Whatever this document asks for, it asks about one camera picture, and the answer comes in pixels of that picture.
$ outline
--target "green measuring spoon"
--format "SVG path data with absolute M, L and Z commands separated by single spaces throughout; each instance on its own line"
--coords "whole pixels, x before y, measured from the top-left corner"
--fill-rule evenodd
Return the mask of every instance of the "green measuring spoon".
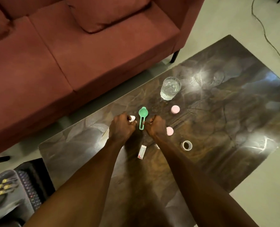
M 142 107 L 139 110 L 139 115 L 140 115 L 140 125 L 139 125 L 139 129 L 143 130 L 144 129 L 144 124 L 142 124 L 145 121 L 145 117 L 148 115 L 148 111 L 146 110 L 146 107 Z

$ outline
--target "forearm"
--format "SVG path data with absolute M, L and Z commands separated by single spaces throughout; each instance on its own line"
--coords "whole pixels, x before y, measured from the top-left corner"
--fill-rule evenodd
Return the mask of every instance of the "forearm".
M 123 143 L 108 140 L 28 221 L 27 227 L 98 226 Z
M 170 141 L 155 140 L 199 227 L 257 225 L 239 204 Z

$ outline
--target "small white box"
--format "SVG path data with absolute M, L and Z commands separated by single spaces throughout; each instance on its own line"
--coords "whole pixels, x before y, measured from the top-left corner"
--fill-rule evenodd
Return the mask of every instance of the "small white box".
M 146 146 L 141 145 L 141 148 L 140 148 L 140 151 L 139 151 L 139 154 L 138 154 L 139 159 L 143 159 L 143 156 L 145 154 L 145 150 L 146 150 Z

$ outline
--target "sofa armrest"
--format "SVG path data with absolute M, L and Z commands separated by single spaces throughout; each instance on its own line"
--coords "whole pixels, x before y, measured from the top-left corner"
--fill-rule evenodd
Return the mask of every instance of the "sofa armrest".
M 153 0 L 175 23 L 181 33 L 173 52 L 183 48 L 204 0 Z

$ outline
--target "hand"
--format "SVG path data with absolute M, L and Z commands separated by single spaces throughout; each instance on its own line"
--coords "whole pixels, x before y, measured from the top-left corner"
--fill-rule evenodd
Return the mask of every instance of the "hand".
M 109 139 L 124 144 L 136 129 L 137 121 L 129 122 L 131 117 L 123 112 L 115 116 L 109 126 Z
M 167 140 L 167 131 L 165 120 L 161 116 L 155 115 L 150 119 L 150 123 L 145 123 L 145 130 L 155 141 L 156 139 L 166 141 Z

